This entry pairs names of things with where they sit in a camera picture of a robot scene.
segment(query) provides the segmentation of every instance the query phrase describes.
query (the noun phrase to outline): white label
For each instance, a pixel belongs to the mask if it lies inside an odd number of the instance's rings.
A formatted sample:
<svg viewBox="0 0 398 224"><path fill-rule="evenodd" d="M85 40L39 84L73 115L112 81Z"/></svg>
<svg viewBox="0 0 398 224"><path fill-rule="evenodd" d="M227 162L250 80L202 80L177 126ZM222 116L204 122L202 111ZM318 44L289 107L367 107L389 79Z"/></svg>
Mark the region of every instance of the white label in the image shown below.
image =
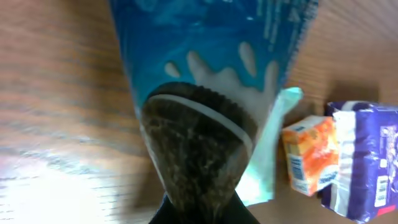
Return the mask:
<svg viewBox="0 0 398 224"><path fill-rule="evenodd" d="M298 180L293 180L293 188L305 195L308 195L308 184Z"/></svg>
<svg viewBox="0 0 398 224"><path fill-rule="evenodd" d="M387 168L387 159L380 160L380 168Z"/></svg>
<svg viewBox="0 0 398 224"><path fill-rule="evenodd" d="M388 176L380 176L377 178L376 187L376 199L374 201L374 206L381 207L385 206L387 203L387 187L388 187Z"/></svg>

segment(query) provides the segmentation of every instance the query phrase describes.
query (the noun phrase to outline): orange carton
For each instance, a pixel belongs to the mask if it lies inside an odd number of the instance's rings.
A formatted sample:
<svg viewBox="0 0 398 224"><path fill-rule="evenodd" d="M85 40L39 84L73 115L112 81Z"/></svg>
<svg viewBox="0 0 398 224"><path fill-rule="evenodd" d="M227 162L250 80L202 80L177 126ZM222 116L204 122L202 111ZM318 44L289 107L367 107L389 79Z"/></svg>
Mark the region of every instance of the orange carton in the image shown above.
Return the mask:
<svg viewBox="0 0 398 224"><path fill-rule="evenodd" d="M282 130L292 188L312 196L338 173L338 143L332 117L309 116Z"/></svg>

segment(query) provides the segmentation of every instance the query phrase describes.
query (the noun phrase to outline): white stripe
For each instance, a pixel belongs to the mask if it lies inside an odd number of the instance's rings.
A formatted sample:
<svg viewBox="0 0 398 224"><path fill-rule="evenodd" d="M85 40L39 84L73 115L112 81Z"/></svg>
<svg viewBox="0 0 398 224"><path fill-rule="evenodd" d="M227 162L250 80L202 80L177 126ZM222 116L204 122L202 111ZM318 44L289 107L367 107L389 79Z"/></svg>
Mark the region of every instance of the white stripe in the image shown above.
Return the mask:
<svg viewBox="0 0 398 224"><path fill-rule="evenodd" d="M352 111L357 103L368 103L367 101L347 101L342 107L342 111Z"/></svg>
<svg viewBox="0 0 398 224"><path fill-rule="evenodd" d="M224 127L228 128L232 133L234 133L238 138L240 138L240 140L242 140L243 144L246 146L246 152L248 154L248 159L250 159L251 154L252 154L252 149L253 149L253 143L251 141L251 138L241 127L239 127L237 124L232 122L230 119L226 118L224 115L220 114L219 112L217 112L203 104L197 103L195 101L186 99L181 96L161 94L161 95L155 95L155 96L152 96L149 98L149 100L154 100L154 99L175 101L175 102L185 105L189 108L192 108L196 111L199 111L202 114L206 115L207 117L209 117L215 121L218 121Z"/></svg>
<svg viewBox="0 0 398 224"><path fill-rule="evenodd" d="M351 176L355 152L355 111L333 113L336 120L336 136L339 140L339 172L331 186L330 208L344 217L348 213L349 196L351 195Z"/></svg>

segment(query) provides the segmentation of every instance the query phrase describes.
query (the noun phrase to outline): table surface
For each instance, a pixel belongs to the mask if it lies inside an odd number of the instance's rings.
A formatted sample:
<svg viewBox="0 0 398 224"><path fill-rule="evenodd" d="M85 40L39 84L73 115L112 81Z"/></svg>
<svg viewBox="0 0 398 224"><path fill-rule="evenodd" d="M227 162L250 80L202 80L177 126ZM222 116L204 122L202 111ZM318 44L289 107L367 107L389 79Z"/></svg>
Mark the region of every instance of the table surface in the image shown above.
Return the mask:
<svg viewBox="0 0 398 224"><path fill-rule="evenodd" d="M1 223L147 223L163 189L106 1L1 4ZM398 104L396 24L396 0L324 0L289 82L306 94L289 119L328 100ZM261 223L350 223L290 190L283 169L277 178L275 200L250 207Z"/></svg>

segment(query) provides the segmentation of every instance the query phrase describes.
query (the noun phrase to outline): purple wrapper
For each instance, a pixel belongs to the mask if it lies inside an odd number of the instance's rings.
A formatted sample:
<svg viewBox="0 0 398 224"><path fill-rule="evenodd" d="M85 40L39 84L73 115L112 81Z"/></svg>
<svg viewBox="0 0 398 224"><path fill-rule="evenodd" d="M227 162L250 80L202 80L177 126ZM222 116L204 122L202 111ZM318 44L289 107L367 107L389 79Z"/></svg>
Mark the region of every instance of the purple wrapper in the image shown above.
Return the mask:
<svg viewBox="0 0 398 224"><path fill-rule="evenodd" d="M339 174L322 205L358 223L398 206L398 108L362 101L329 103L340 143Z"/></svg>

